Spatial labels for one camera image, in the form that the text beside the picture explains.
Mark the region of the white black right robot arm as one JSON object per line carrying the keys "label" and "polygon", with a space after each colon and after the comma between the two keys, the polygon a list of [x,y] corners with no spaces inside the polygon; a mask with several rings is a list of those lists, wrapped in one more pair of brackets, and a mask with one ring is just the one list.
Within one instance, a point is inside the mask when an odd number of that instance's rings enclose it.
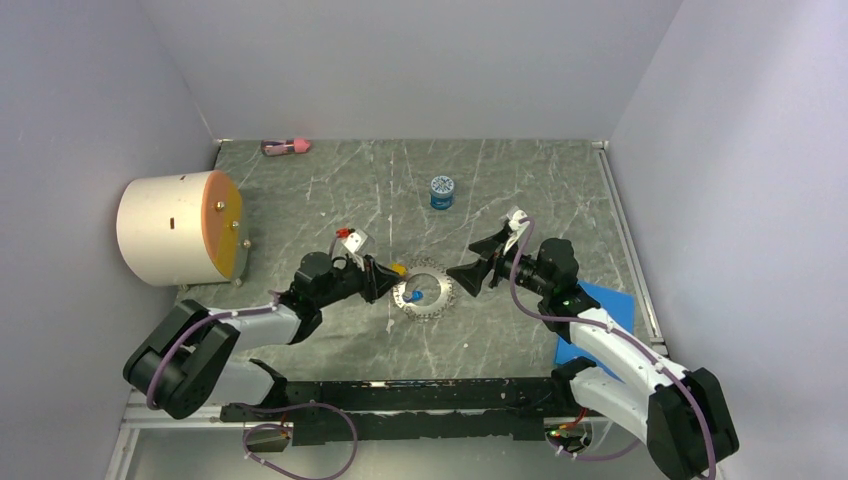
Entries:
{"label": "white black right robot arm", "polygon": [[597,412],[643,444],[669,479],[713,479],[721,460],[739,449],[738,436],[717,377],[657,353],[623,329],[578,280],[579,264],[566,239],[549,238],[535,255],[529,239],[510,227],[474,242],[475,262],[446,273],[472,296],[485,282],[509,283],[540,297],[535,310],[566,343],[584,350],[551,373],[550,402],[561,414]]}

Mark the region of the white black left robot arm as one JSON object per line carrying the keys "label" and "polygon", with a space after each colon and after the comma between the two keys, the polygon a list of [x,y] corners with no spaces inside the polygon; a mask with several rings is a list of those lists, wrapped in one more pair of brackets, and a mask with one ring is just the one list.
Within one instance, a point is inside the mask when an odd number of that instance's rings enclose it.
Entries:
{"label": "white black left robot arm", "polygon": [[259,359],[236,353],[268,345],[295,345],[321,325],[323,308],[351,296],[373,303],[402,281],[372,256],[305,255],[289,288],[269,303],[243,309],[207,308],[195,300],[176,304],[129,356],[124,380],[151,410],[180,420],[209,402],[236,404],[262,420],[288,406],[288,380]]}

